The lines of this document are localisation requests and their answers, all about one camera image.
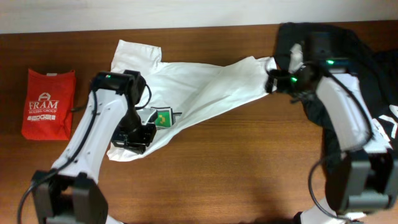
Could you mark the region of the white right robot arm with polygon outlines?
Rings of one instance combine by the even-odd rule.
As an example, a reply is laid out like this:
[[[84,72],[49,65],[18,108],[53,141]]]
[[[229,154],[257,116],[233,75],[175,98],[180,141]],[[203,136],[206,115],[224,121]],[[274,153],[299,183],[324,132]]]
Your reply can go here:
[[[326,178],[325,197],[294,223],[359,223],[397,200],[397,151],[376,129],[349,60],[333,56],[331,47],[328,33],[313,32],[292,47],[288,69],[267,69],[266,92],[321,101],[340,146],[320,159],[339,160]]]

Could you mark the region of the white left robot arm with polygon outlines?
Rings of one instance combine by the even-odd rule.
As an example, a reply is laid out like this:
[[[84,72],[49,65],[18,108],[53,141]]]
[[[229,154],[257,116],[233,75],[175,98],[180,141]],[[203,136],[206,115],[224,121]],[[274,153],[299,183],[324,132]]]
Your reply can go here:
[[[48,171],[34,173],[32,194],[39,223],[117,223],[98,187],[110,144],[143,154],[156,134],[157,111],[139,106],[149,86],[140,72],[99,72],[91,81],[84,115],[68,146]]]

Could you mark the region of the white t-shirt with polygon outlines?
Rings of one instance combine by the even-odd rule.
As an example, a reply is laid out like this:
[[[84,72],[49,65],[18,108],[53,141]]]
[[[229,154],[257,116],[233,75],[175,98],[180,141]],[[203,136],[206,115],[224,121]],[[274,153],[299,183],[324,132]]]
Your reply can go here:
[[[160,47],[120,40],[111,62],[111,71],[134,70],[148,84],[141,106],[171,107],[182,112],[167,129],[157,129],[153,142],[143,154],[112,146],[111,161],[141,159],[167,145],[180,131],[267,95],[266,70],[275,69],[272,57],[246,57],[232,65],[163,62]]]

